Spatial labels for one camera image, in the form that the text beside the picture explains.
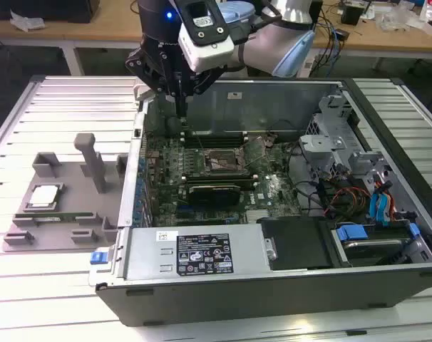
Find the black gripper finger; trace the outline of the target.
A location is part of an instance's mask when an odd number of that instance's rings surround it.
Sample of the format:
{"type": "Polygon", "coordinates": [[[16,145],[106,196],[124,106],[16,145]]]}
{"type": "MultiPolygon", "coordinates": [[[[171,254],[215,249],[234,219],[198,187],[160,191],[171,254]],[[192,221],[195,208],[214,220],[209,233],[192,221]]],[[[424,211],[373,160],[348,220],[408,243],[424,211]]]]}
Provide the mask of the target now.
{"type": "Polygon", "coordinates": [[[196,73],[186,68],[182,72],[182,116],[187,115],[187,100],[194,95],[203,94],[222,74],[224,66],[196,73]]]}
{"type": "Polygon", "coordinates": [[[177,46],[141,46],[129,55],[125,65],[151,90],[173,102],[176,115],[183,117],[182,54],[177,46]]]}

